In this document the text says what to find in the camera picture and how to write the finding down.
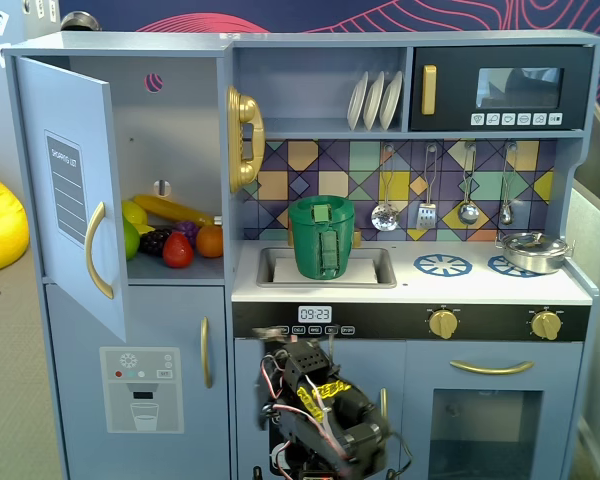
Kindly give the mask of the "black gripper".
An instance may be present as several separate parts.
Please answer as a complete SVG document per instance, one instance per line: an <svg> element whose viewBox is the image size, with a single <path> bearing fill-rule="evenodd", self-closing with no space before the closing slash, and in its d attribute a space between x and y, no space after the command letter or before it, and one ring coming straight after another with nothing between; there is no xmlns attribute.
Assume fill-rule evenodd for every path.
<svg viewBox="0 0 600 480"><path fill-rule="evenodd" d="M317 339L287 335L281 326L253 328L254 336L264 343L282 343L283 394L295 395L299 387L310 387L307 378L316 386L340 379L340 367L333 363Z"/></svg>

